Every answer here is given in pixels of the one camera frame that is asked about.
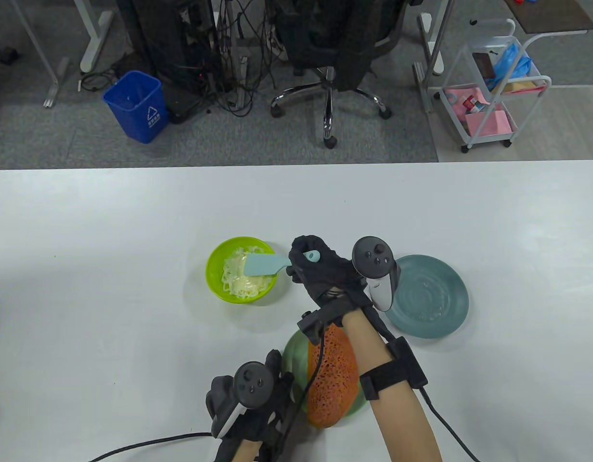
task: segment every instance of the green bowl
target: green bowl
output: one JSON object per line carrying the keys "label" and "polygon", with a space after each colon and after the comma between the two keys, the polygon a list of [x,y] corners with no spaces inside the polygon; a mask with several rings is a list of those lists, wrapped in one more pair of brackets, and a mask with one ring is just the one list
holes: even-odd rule
{"label": "green bowl", "polygon": [[211,253],[209,260],[206,262],[206,284],[217,297],[223,301],[236,304],[252,303],[260,300],[267,295],[277,282],[277,275],[273,276],[273,280],[267,290],[259,293],[256,297],[238,298],[236,295],[231,295],[229,292],[224,292],[224,284],[222,284],[221,277],[224,274],[224,262],[228,259],[236,249],[242,247],[260,247],[264,253],[275,253],[275,251],[266,242],[256,239],[255,237],[233,237],[232,239],[222,242]]}
{"label": "green bowl", "polygon": [[[303,396],[303,390],[305,390],[307,382],[309,381],[307,374],[308,348],[309,340],[305,334],[301,331],[296,331],[295,334],[290,337],[290,340],[288,340],[286,348],[284,348],[284,354],[282,354],[282,371],[292,372],[295,377],[295,381],[292,383],[292,398],[296,403],[298,403]],[[359,383],[359,394],[356,395],[352,407],[343,418],[347,418],[359,411],[365,403],[367,403],[367,400],[365,400],[365,395],[363,394],[361,384]],[[307,400],[303,401],[301,410],[307,413]]]}

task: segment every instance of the noodles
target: noodles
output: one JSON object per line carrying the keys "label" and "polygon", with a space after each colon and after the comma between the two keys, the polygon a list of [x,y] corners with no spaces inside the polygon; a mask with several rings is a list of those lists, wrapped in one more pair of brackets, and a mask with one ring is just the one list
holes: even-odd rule
{"label": "noodles", "polygon": [[224,262],[224,273],[221,281],[224,284],[224,292],[229,292],[237,298],[253,298],[269,288],[273,280],[272,276],[244,276],[245,260],[249,253],[264,253],[260,247],[248,247],[245,251],[239,247]]}

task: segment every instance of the teal plate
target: teal plate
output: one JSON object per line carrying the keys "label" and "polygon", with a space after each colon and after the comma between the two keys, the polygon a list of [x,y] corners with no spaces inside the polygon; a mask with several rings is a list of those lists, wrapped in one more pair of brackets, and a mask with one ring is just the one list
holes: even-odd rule
{"label": "teal plate", "polygon": [[400,283],[387,311],[390,321],[402,332],[420,338],[440,338],[459,329],[470,306],[459,274],[427,255],[407,255],[397,264]]}
{"label": "teal plate", "polygon": [[[301,331],[296,331],[296,333],[290,337],[290,340],[288,340],[286,348],[284,348],[284,353],[282,354],[282,371],[292,372],[295,377],[295,381],[292,385],[292,398],[295,402],[298,402],[299,399],[301,399],[301,396],[303,396],[303,390],[308,382],[308,348],[309,340],[305,334]],[[343,418],[356,413],[365,405],[365,403],[367,403],[367,400],[365,400],[361,384],[359,384],[359,394],[356,395],[352,407]],[[301,410],[307,413],[307,400],[303,402]]]}

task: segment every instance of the blue plastic bag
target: blue plastic bag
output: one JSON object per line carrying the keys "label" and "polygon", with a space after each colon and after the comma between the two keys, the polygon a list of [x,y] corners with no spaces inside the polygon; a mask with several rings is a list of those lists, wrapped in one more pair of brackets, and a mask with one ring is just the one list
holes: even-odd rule
{"label": "blue plastic bag", "polygon": [[[487,79],[486,84],[487,88],[491,91],[493,90],[497,84],[499,84],[503,79],[508,70],[510,70],[510,66],[513,65],[517,54],[519,53],[519,47],[516,43],[512,44],[510,47],[506,48],[502,57],[499,59],[495,66],[493,66],[493,70],[495,71],[495,79]],[[513,71],[513,74],[510,76],[511,79],[517,79],[519,77],[527,77],[529,70],[532,68],[532,58],[528,57],[525,53],[519,62],[517,63],[517,67]]]}

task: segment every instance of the cantaloupe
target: cantaloupe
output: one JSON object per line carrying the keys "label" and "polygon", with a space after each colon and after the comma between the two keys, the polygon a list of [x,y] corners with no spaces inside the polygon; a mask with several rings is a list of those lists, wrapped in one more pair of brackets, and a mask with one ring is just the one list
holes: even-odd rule
{"label": "cantaloupe", "polygon": [[[308,348],[308,380],[318,365],[320,345]],[[359,371],[348,337],[334,324],[324,335],[324,355],[318,376],[309,389],[307,417],[318,428],[335,425],[359,393]]]}

